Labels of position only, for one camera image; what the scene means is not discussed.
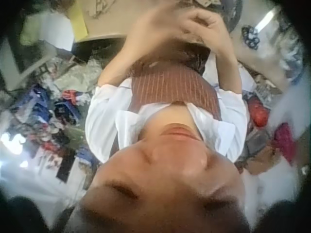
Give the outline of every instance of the table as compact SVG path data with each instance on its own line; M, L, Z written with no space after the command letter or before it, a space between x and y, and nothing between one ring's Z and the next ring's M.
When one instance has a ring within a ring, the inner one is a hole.
M106 14L101 14L97 19L88 15L88 0L78 0L82 9L88 36L82 41L123 37L130 30L133 22L153 5L152 0L116 0ZM235 53L239 61L263 74L281 91L285 91L289 84L284 70L279 65L280 54L273 46L265 45L265 51L269 54L262 55L262 49L258 51L249 49L241 40L241 28L245 24L256 26L264 16L273 8L266 1L245 0L241 19L231 33ZM260 36L265 36L269 27L261 31Z

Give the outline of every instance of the white shirt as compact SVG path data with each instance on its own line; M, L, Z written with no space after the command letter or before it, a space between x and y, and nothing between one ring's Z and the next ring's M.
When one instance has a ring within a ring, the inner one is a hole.
M136 143L148 118L169 106L153 103L144 105L138 114L127 111L132 98L131 83L132 79L128 78L119 87L108 84L97 87L91 100L86 118L86 140L102 163L109 159L117 133L120 149ZM219 89L217 96L222 121L215 120L209 112L192 103L187 103L187 108L205 144L235 162L244 147L246 107L241 94Z

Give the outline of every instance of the hand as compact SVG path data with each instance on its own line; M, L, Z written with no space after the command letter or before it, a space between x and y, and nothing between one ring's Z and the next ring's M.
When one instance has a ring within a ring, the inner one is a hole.
M231 38L219 14L203 9L190 10L180 16L180 26L200 37L216 55L234 55Z
M178 37L182 30L170 14L175 5L176 3L163 4L139 18L122 50L138 60L154 51L165 41Z

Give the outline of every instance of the yellow paper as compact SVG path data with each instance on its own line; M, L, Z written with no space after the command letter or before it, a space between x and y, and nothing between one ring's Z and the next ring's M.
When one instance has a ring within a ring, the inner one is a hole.
M84 22L83 19L83 13L78 1L75 1L73 6L69 8L68 17L71 21L74 40L75 42L79 42L80 40L85 38L88 35L88 33L86 29L86 23Z

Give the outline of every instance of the lips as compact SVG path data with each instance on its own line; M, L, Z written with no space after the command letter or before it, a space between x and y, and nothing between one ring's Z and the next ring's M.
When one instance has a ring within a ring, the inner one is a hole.
M198 140L198 138L194 135L194 133L186 129L186 127L187 126L181 124L171 124L167 126L167 129L165 129L163 133L161 133L161 135L176 135Z

